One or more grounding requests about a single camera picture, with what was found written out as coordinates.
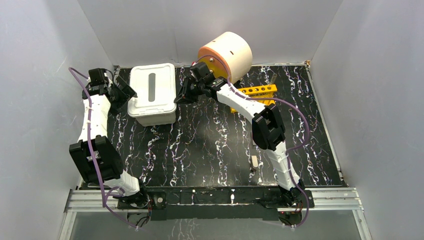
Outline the glass test tube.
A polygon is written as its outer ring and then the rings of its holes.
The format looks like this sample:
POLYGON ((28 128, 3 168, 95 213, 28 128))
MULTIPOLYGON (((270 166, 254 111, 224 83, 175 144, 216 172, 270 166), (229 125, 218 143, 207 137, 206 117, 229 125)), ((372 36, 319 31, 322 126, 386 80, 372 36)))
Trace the glass test tube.
POLYGON ((272 74, 272 77, 271 77, 270 82, 269 82, 270 85, 274 85, 275 84, 275 81, 277 79, 277 76, 278 75, 276 73, 273 73, 272 74))

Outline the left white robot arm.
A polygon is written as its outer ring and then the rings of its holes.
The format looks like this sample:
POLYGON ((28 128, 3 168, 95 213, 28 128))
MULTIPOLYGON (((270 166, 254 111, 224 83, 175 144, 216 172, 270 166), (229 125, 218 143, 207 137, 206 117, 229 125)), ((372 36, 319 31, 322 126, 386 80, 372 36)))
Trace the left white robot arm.
POLYGON ((108 138, 109 115, 117 115, 137 93, 123 80, 114 81, 105 68, 90 69, 86 80, 80 84, 82 130, 77 142, 69 146, 70 156, 85 183, 115 188, 116 198, 129 199, 135 207, 144 208, 149 194, 124 170, 121 156, 108 138))

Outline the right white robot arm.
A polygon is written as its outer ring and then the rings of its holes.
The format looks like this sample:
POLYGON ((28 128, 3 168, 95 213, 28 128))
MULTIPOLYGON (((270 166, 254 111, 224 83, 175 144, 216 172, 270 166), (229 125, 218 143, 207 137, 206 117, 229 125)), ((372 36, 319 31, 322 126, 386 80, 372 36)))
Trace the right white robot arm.
POLYGON ((282 202, 288 207, 295 207, 302 199, 302 181, 287 153, 286 129, 278 106, 254 100, 223 76, 215 77, 204 62, 192 65, 189 71, 174 103, 192 104, 199 96, 205 95, 235 109, 250 121, 254 143, 267 154, 277 174, 282 202))

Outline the white bin lid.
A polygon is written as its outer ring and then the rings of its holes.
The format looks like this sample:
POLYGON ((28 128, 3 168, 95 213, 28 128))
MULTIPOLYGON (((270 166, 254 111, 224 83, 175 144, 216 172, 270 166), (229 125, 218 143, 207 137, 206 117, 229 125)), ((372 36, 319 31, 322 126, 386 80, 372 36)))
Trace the white bin lid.
POLYGON ((127 111, 131 117, 150 117, 176 111, 173 64, 135 66, 130 71, 129 86, 136 92, 136 97, 128 102, 127 111))

